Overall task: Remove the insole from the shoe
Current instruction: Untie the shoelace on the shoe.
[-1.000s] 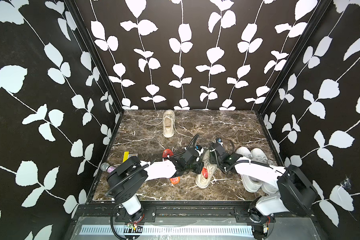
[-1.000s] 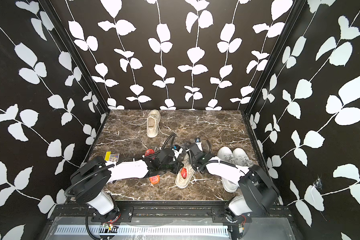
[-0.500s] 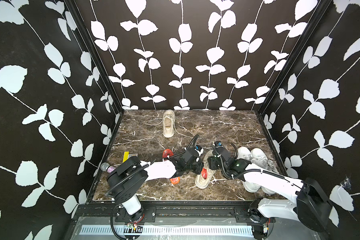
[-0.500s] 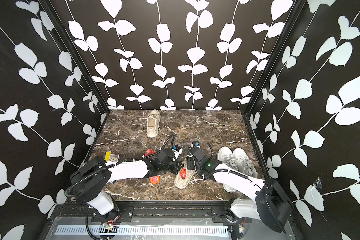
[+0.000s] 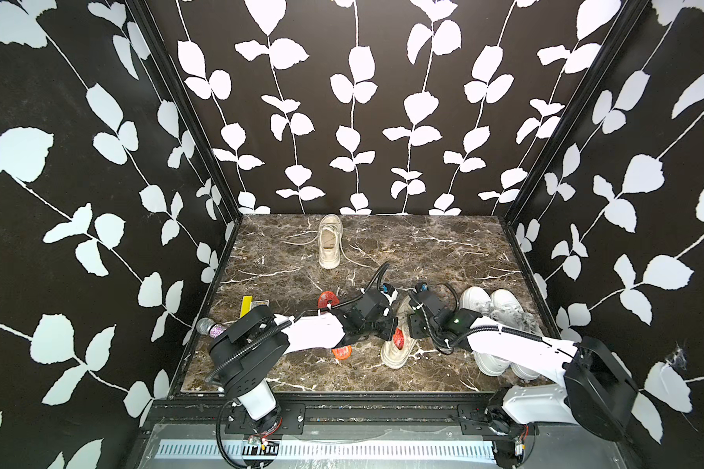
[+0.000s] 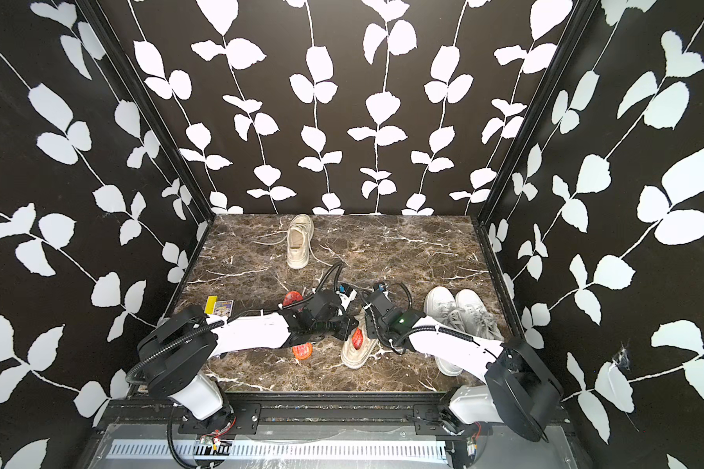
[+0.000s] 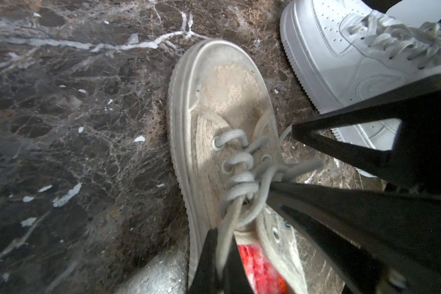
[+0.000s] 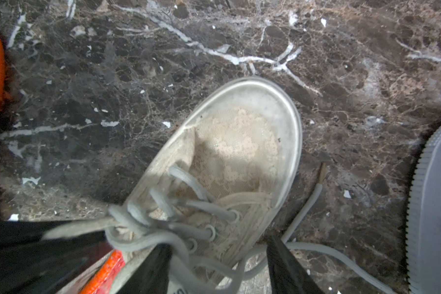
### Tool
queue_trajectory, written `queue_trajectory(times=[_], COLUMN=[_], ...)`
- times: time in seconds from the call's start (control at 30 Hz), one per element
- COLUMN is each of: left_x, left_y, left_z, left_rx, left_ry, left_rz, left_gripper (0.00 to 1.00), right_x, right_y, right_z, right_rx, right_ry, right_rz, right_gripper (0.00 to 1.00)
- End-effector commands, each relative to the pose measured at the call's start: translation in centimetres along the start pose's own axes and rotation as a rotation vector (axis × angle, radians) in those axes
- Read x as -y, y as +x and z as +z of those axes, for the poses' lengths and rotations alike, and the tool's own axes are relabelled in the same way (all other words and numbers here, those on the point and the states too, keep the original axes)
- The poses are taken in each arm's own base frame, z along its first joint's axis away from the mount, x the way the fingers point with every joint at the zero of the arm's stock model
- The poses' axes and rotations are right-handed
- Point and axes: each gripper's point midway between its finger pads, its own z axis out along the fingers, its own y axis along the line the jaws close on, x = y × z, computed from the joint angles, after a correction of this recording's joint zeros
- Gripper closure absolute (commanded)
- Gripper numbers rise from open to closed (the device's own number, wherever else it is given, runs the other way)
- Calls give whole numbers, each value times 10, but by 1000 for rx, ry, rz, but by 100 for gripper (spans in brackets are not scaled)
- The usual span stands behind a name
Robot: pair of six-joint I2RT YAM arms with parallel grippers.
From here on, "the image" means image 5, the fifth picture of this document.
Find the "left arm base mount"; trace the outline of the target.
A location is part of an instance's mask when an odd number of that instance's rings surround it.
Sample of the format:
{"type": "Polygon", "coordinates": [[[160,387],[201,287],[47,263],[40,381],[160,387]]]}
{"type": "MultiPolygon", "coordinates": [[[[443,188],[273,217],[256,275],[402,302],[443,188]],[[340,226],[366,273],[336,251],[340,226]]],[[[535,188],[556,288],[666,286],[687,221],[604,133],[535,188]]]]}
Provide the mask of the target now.
{"type": "Polygon", "coordinates": [[[253,420],[243,406],[229,405],[220,419],[226,434],[244,436],[263,434],[270,438],[281,435],[300,435],[304,428],[306,406],[279,401],[275,410],[258,420],[253,420]]]}

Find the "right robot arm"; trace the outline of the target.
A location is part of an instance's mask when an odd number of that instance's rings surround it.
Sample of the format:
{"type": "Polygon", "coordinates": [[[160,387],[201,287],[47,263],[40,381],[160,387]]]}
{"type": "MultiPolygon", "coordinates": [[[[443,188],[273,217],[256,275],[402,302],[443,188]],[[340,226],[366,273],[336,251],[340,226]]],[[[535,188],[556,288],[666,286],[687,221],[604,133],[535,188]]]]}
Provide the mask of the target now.
{"type": "Polygon", "coordinates": [[[596,437],[626,437],[637,384],[600,340],[555,339],[541,334],[518,299],[506,289],[487,293],[473,286],[450,308],[424,283],[410,290],[412,334],[426,334],[442,353],[467,349],[488,376],[512,371],[546,385],[514,385],[496,392],[484,410],[498,434],[535,423],[578,425],[596,437]]]}

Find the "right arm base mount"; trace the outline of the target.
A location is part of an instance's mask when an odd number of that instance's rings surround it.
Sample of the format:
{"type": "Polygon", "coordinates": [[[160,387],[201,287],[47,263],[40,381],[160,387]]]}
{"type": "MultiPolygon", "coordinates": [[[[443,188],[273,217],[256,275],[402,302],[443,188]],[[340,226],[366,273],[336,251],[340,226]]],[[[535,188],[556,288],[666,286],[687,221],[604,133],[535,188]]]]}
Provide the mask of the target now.
{"type": "Polygon", "coordinates": [[[473,404],[462,404],[457,407],[455,418],[463,435],[481,436],[486,440],[513,441],[537,435],[535,424],[517,423],[494,406],[477,408],[473,404]]]}

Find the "beige sneaker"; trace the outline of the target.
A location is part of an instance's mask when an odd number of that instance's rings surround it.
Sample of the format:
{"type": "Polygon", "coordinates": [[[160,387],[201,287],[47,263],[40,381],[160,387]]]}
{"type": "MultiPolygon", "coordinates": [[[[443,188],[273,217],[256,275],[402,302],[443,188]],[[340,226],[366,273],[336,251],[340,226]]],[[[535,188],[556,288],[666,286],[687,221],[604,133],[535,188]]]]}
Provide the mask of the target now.
{"type": "Polygon", "coordinates": [[[319,264],[323,269],[336,269],[342,258],[343,225],[338,215],[325,216],[318,230],[319,264]]]}
{"type": "Polygon", "coordinates": [[[394,335],[381,348],[381,361],[390,369],[402,369],[417,343],[417,340],[412,336],[409,324],[409,315],[412,312],[410,298],[406,295],[396,310],[398,326],[394,335]]]}

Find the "red insole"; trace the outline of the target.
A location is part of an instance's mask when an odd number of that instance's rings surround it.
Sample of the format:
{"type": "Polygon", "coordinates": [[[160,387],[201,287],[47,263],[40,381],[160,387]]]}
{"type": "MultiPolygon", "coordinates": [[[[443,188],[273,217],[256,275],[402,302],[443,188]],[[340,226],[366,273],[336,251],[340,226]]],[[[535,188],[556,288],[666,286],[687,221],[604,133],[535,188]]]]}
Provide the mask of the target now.
{"type": "MultiPolygon", "coordinates": [[[[318,299],[317,306],[319,309],[328,309],[332,306],[336,306],[340,304],[340,300],[336,293],[333,293],[332,291],[324,291],[318,299]]],[[[332,349],[332,354],[334,355],[334,358],[338,361],[344,361],[347,360],[351,357],[352,355],[352,347],[351,346],[345,346],[345,347],[340,347],[336,349],[332,349]]]]}
{"type": "Polygon", "coordinates": [[[404,332],[401,328],[396,328],[394,335],[392,336],[393,346],[397,350],[403,350],[406,343],[404,332]]]}

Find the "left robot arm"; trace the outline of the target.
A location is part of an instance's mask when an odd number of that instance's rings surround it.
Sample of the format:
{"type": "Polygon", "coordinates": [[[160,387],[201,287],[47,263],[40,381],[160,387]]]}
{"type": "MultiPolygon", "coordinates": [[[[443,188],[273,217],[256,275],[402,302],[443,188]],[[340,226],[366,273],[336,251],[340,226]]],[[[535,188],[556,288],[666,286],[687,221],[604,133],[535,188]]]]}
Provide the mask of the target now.
{"type": "Polygon", "coordinates": [[[355,298],[296,316],[276,315],[260,305],[230,326],[213,324],[208,354],[213,370],[205,382],[222,389],[258,427],[273,426],[279,405],[267,375],[281,357],[312,349],[340,349],[371,336],[389,341],[398,326],[389,283],[375,281],[355,298]]]}

